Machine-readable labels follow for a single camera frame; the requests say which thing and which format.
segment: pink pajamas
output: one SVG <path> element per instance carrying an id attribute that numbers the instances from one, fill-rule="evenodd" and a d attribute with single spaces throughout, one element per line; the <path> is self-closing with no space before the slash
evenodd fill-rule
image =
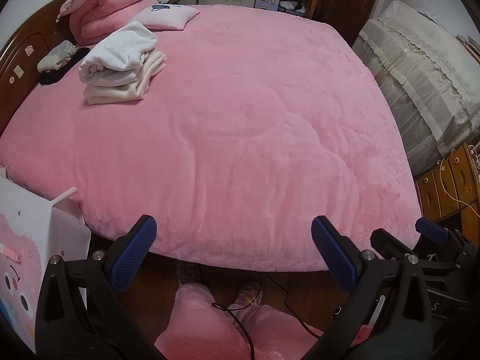
<path id="1" fill-rule="evenodd" d="M 155 342 L 169 360 L 250 360 L 250 347 L 241 328 L 212 302 L 215 300 L 204 285 L 180 286 L 170 323 Z M 237 311 L 236 317 L 249 333 L 258 360 L 299 360 L 317 341 L 294 317 L 270 306 L 250 306 Z M 370 326 L 363 326 L 353 344 L 366 340 L 370 332 Z"/>

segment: cartoon eye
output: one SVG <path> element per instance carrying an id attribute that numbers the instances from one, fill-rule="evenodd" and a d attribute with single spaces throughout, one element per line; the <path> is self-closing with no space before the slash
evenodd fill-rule
<path id="1" fill-rule="evenodd" d="M 22 304 L 23 309 L 25 310 L 25 313 L 28 315 L 28 318 L 33 319 L 33 310 L 32 310 L 32 305 L 27 299 L 27 296 L 25 295 L 25 292 L 20 293 L 20 302 Z"/>
<path id="2" fill-rule="evenodd" d="M 10 295 L 13 295 L 14 294 L 14 286 L 11 282 L 11 277 L 10 275 L 8 274 L 8 272 L 5 272 L 4 273 L 4 279 L 5 279 L 5 285 L 8 289 L 8 292 L 10 292 Z"/>

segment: foot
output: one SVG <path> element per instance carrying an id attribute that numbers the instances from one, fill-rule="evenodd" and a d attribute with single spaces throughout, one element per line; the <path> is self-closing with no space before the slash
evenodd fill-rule
<path id="1" fill-rule="evenodd" d="M 238 290 L 235 304 L 240 306 L 258 306 L 262 301 L 262 296 L 263 292 L 260 283 L 258 281 L 249 280 L 243 283 L 240 290 Z"/>
<path id="2" fill-rule="evenodd" d="M 178 284 L 200 283 L 200 266 L 186 261 L 178 261 L 177 265 Z"/>

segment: white box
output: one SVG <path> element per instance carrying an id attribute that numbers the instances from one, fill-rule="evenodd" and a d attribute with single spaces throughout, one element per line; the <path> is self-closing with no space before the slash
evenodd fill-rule
<path id="1" fill-rule="evenodd" d="M 35 352 L 38 295 L 50 257 L 87 257 L 90 230 L 70 188 L 49 201 L 5 178 L 0 168 L 0 311 Z"/>
<path id="2" fill-rule="evenodd" d="M 255 0 L 255 8 L 277 11 L 280 0 Z"/>

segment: metal screw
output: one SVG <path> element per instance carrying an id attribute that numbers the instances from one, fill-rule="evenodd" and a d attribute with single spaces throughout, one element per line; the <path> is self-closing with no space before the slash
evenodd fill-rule
<path id="1" fill-rule="evenodd" d="M 367 261 L 371 261 L 375 258 L 375 253 L 372 252 L 371 250 L 364 250 L 362 253 L 361 253 L 362 257 L 367 260 Z"/>
<path id="2" fill-rule="evenodd" d="M 418 264 L 419 261 L 419 258 L 414 254 L 409 255 L 406 259 L 409 261 L 410 264 L 413 265 Z"/>
<path id="3" fill-rule="evenodd" d="M 97 250 L 92 253 L 92 258 L 94 260 L 100 261 L 104 257 L 105 257 L 105 252 L 103 250 Z"/>
<path id="4" fill-rule="evenodd" d="M 50 257 L 50 259 L 49 259 L 49 263 L 52 264 L 52 265 L 58 264 L 59 261 L 60 261 L 60 256 L 58 256 L 57 254 Z"/>

